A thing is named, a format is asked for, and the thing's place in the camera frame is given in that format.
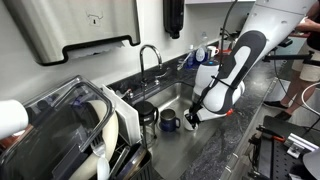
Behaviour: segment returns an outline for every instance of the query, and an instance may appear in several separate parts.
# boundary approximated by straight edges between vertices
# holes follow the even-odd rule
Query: kitchen sink
[[[184,110],[192,105],[192,92],[192,86],[175,83],[146,100],[158,107],[159,112],[164,109],[173,109],[182,122]],[[181,124],[181,127],[175,132],[164,132],[157,125],[158,138],[149,148],[155,170],[164,179],[179,179],[199,156],[202,148],[219,128],[223,119],[203,122],[195,131],[188,131]]]

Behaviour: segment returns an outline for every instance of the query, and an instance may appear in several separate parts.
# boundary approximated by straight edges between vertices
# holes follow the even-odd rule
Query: white wall
[[[147,43],[159,49],[163,61],[170,60],[185,53],[189,44],[198,45],[203,31],[207,32],[210,40],[216,40],[230,5],[187,5],[180,38],[172,40],[164,32],[162,0],[138,0],[140,46],[131,47],[124,41],[125,47],[106,54],[42,67],[34,62],[33,54],[0,1],[0,100],[14,98],[23,102],[78,74],[97,85],[118,81],[140,71],[139,50]],[[228,30],[238,28],[251,7],[252,3],[239,3],[232,11]],[[155,66],[155,56],[150,50],[145,52],[145,67]]]

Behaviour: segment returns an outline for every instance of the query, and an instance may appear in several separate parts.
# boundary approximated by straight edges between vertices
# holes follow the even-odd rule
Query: countertop
[[[159,79],[160,84],[152,91],[160,91],[175,82],[184,82],[194,86],[197,67],[183,68],[177,71],[178,61],[183,60],[184,57],[185,55],[164,63],[163,69],[169,68],[169,71],[166,76]],[[276,62],[278,70],[282,64],[283,61]],[[152,82],[156,73],[159,73],[157,67],[151,68],[145,72],[145,77]],[[226,118],[219,130],[209,139],[198,158],[188,167],[181,179],[211,180],[220,178],[230,155],[240,142],[274,77],[273,62],[260,61],[250,70],[244,79],[246,90],[236,102],[234,113]],[[140,82],[141,75],[136,74],[109,86],[114,90],[120,90],[122,93],[128,88],[138,89],[137,91],[139,91]]]

